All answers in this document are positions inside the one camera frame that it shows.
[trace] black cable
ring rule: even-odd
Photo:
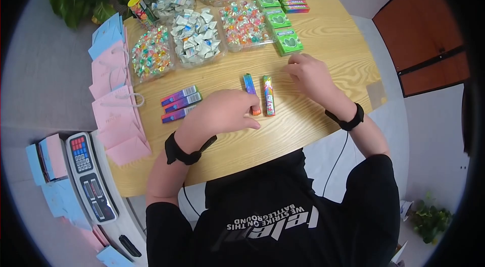
[[[189,201],[189,197],[187,197],[187,193],[185,192],[185,182],[182,183],[183,186],[183,194],[185,194],[185,198],[187,199],[187,202],[189,202],[189,205],[192,207],[192,209],[197,213],[197,215],[200,217],[199,213],[197,210],[192,206],[192,203]]]
[[[340,152],[340,154],[338,155],[338,158],[336,158],[336,161],[335,161],[335,164],[334,164],[334,167],[332,167],[332,170],[330,171],[330,174],[328,175],[328,178],[327,178],[327,181],[325,182],[325,187],[324,187],[324,192],[322,194],[322,197],[324,196],[325,194],[325,188],[327,188],[327,183],[328,183],[328,180],[330,179],[330,176],[332,175],[332,172],[333,172],[333,169],[335,168],[335,165],[336,163],[338,162],[338,159],[340,159],[340,156],[342,155],[343,153],[343,149],[345,148],[345,145],[347,145],[347,140],[349,139],[349,132],[347,131],[347,137],[345,138],[345,143],[343,143],[343,147],[342,147],[342,151]]]

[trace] wooden table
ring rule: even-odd
[[[354,21],[338,0],[306,0],[309,13],[288,14],[304,52],[325,61],[336,85],[366,113],[373,110],[366,86],[380,81],[371,52]],[[198,2],[197,9],[204,7]],[[142,31],[136,20],[125,21],[131,49]],[[304,147],[339,127],[324,115],[324,109],[301,94],[288,74],[282,72],[288,57],[280,57],[273,44],[262,49],[230,53],[220,62],[180,69],[135,87],[145,97],[140,117],[152,149],[152,156],[122,167],[109,160],[113,178],[123,197],[145,193],[148,175],[164,142],[182,121],[161,123],[160,99],[190,85],[197,85],[203,97],[219,89],[244,89],[242,76],[250,73],[258,96],[263,100],[260,79],[271,75],[275,94],[275,117],[257,116],[260,130],[245,129],[218,135],[217,142],[191,166],[185,184],[193,185],[254,167]]]

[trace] person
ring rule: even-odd
[[[354,119],[356,104],[336,87],[324,62],[294,54],[284,71],[303,94],[339,120]],[[175,142],[190,154],[214,135],[259,129],[255,119],[245,116],[258,105],[256,95],[216,91],[185,117]],[[300,149],[207,182],[207,210],[193,231],[178,207],[190,166],[179,160],[167,164],[162,151],[146,192],[149,266],[387,265],[400,224],[389,147],[367,115],[350,136],[366,160],[350,172],[342,203],[315,195]]]

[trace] black t-shirt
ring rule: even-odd
[[[192,231],[179,208],[147,208],[150,266],[385,266],[399,235],[391,159],[374,155],[349,174],[342,203],[316,196],[285,174],[227,192]]]

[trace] black wrist strap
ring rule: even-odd
[[[342,128],[345,131],[351,131],[353,130],[359,123],[364,122],[364,110],[362,109],[362,106],[360,106],[358,103],[355,104],[357,106],[357,113],[355,113],[355,117],[350,121],[350,122],[345,122],[339,120],[335,114],[329,112],[328,110],[325,110],[325,114],[332,120],[334,120],[340,128]]]
[[[204,145],[199,151],[194,151],[191,154],[187,154],[185,153],[184,150],[182,150],[179,147],[177,142],[175,142],[175,132],[174,132],[165,141],[165,153],[167,154],[167,164],[170,165],[173,162],[175,162],[175,160],[179,160],[183,162],[185,165],[195,164],[197,163],[197,161],[200,160],[200,157],[202,156],[202,152],[205,149],[207,149],[216,140],[217,140],[217,137],[213,136],[207,142],[204,143]]]

